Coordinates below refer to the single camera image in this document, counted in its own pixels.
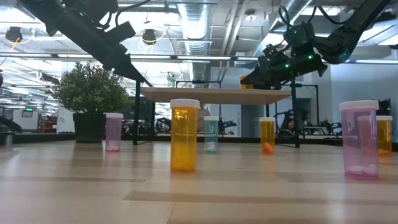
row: black planter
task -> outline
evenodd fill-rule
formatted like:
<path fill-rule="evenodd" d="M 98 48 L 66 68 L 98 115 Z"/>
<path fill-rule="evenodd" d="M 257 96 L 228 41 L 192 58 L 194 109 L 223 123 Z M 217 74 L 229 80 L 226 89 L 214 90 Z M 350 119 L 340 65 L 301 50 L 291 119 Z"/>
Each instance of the black planter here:
<path fill-rule="evenodd" d="M 73 114 L 75 122 L 76 142 L 95 143 L 104 138 L 105 115 L 104 114 Z"/>

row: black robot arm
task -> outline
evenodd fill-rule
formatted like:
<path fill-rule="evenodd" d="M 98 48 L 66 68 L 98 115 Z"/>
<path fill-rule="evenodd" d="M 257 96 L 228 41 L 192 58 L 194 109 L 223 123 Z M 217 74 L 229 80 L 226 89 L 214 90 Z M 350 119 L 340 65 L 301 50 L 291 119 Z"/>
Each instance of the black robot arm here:
<path fill-rule="evenodd" d="M 281 83 L 309 72 L 317 71 L 321 77 L 327 69 L 322 62 L 322 57 L 330 64 L 345 62 L 353 53 L 362 33 L 389 2 L 390 0 L 365 0 L 354 14 L 329 37 L 315 36 L 310 22 L 303 22 L 293 27 L 288 25 L 284 34 L 288 45 L 280 51 L 271 44 L 267 45 L 264 50 L 265 56 L 258 58 L 256 68 L 241 80 L 241 84 L 254 85 L 254 88 L 261 89 L 280 89 Z M 284 53 L 288 49 L 290 49 L 291 57 Z"/>
<path fill-rule="evenodd" d="M 118 75 L 146 82 L 151 86 L 132 65 L 130 55 L 126 54 L 127 48 L 120 44 L 136 34 L 130 23 L 125 22 L 107 32 L 99 28 L 101 25 L 99 20 L 107 13 L 106 11 L 112 14 L 118 10 L 116 0 L 106 0 L 101 3 L 95 3 L 95 0 L 68 0 L 64 1 L 65 5 L 61 5 L 59 0 L 18 0 L 18 2 L 45 23 L 49 35 L 53 36 L 59 30 L 101 62 L 104 69 L 114 68 L 114 72 Z"/>

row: potted plant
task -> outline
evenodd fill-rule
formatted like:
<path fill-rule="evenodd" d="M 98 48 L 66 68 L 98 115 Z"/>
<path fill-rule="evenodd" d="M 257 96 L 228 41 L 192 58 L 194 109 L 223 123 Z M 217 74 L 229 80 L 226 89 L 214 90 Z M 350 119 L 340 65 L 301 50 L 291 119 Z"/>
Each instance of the potted plant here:
<path fill-rule="evenodd" d="M 66 109 L 75 112 L 76 142 L 101 142 L 105 130 L 104 113 L 117 112 L 129 102 L 121 77 L 94 62 L 76 63 L 52 90 L 53 96 Z"/>

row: ceiling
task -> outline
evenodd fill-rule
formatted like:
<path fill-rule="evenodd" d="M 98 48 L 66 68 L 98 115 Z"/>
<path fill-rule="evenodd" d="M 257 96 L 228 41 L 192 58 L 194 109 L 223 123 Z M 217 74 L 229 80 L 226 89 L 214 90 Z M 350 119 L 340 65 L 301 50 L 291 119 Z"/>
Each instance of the ceiling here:
<path fill-rule="evenodd" d="M 184 0 L 184 2 L 204 2 L 205 0 Z M 237 19 L 241 4 L 235 16 L 231 15 L 231 8 L 234 0 L 207 0 L 208 2 L 217 2 L 212 4 L 210 9 L 210 55 L 221 55 L 221 48 L 223 46 L 224 35 L 227 30 L 227 23 L 231 19 Z M 120 4 L 132 4 L 139 1 L 119 1 Z M 170 4 L 175 2 L 182 2 L 182 0 L 168 0 Z M 262 26 L 267 15 L 276 12 L 281 1 L 275 0 L 251 0 L 247 4 L 246 9 L 255 9 L 256 19 L 254 21 L 246 21 L 243 19 L 238 29 L 236 41 L 232 47 L 231 54 L 246 54 L 253 51 L 262 41 Z M 346 10 L 361 4 L 362 1 L 357 0 L 318 0 L 313 1 L 312 4 L 321 4 L 328 7 L 329 13 L 334 13 L 336 19 L 347 16 Z M 305 10 L 297 20 L 305 21 L 312 12 L 311 6 Z M 120 22 L 129 21 L 136 31 L 136 36 L 125 40 L 122 44 L 128 49 L 130 54 L 142 55 L 184 55 L 186 54 L 185 39 L 183 37 L 183 30 L 181 28 L 181 21 L 178 14 L 161 13 L 161 12 L 124 12 L 121 14 Z M 315 16 L 313 24 L 316 32 L 319 35 L 328 35 L 335 26 L 330 24 L 322 16 Z M 5 38 L 7 30 L 10 26 L 21 27 L 23 35 L 22 44 L 13 44 Z M 154 29 L 157 37 L 156 44 L 147 46 L 142 43 L 141 34 L 146 29 Z M 375 35 L 383 32 L 387 28 L 378 28 L 373 30 L 373 33 L 368 32 L 364 34 L 362 40 L 372 39 Z M 49 37 L 46 33 L 45 24 L 31 18 L 16 9 L 12 1 L 0 1 L 0 52 L 13 53 L 40 53 L 40 54 L 86 54 L 79 46 L 70 41 L 61 33 L 56 33 L 53 37 Z M 389 47 L 378 45 L 381 42 L 388 42 L 389 44 L 397 42 L 398 44 L 398 29 L 389 28 L 389 36 L 378 39 L 373 43 L 363 42 L 363 45 L 370 45 L 367 47 L 358 47 L 353 57 L 355 58 L 384 58 L 387 57 L 391 51 Z M 269 34 L 266 37 L 266 42 L 270 44 L 279 43 L 283 37 L 281 33 Z M 25 90 L 32 90 L 38 93 L 44 93 L 48 83 L 40 81 L 37 71 L 45 72 L 55 78 L 61 79 L 62 73 L 70 70 L 73 66 L 71 62 L 63 62 L 62 59 L 52 60 L 48 59 L 34 59 L 30 57 L 21 58 L 0 58 L 2 61 L 1 68 L 4 70 L 4 84 L 5 85 L 25 85 L 34 86 L 32 88 L 24 87 Z M 167 74 L 175 75 L 177 80 L 190 79 L 190 66 L 188 62 L 179 61 L 179 63 L 169 62 L 134 62 L 134 66 L 151 82 L 154 86 L 166 86 Z M 135 82 L 132 80 L 124 80 L 124 84 L 128 88 L 134 88 Z M 24 95 L 24 91 L 19 91 L 19 95 Z"/>

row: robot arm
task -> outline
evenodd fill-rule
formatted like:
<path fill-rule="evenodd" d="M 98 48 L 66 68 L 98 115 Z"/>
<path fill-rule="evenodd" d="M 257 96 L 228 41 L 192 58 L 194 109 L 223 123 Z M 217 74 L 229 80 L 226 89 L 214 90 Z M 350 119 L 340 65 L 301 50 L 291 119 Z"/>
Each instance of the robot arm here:
<path fill-rule="evenodd" d="M 112 14 L 118 10 L 117 0 L 101 1 L 101 4 L 95 3 L 96 0 L 64 0 L 65 5 L 61 5 L 59 0 L 18 2 L 45 23 L 49 35 L 53 36 L 59 30 L 101 62 L 104 69 L 114 68 L 118 75 L 151 86 L 132 65 L 130 55 L 126 54 L 127 48 L 120 44 L 136 34 L 130 23 L 125 22 L 107 32 L 98 28 L 107 12 Z"/>
<path fill-rule="evenodd" d="M 389 4 L 390 0 L 365 0 L 354 14 L 329 37 L 317 37 L 310 22 L 293 26 L 284 34 L 288 46 L 281 51 L 267 45 L 265 56 L 258 58 L 254 71 L 241 80 L 241 84 L 254 85 L 254 88 L 281 88 L 281 82 L 309 72 L 318 71 L 321 77 L 330 64 L 345 62 L 353 53 L 362 33 Z M 284 51 L 291 49 L 291 57 Z"/>

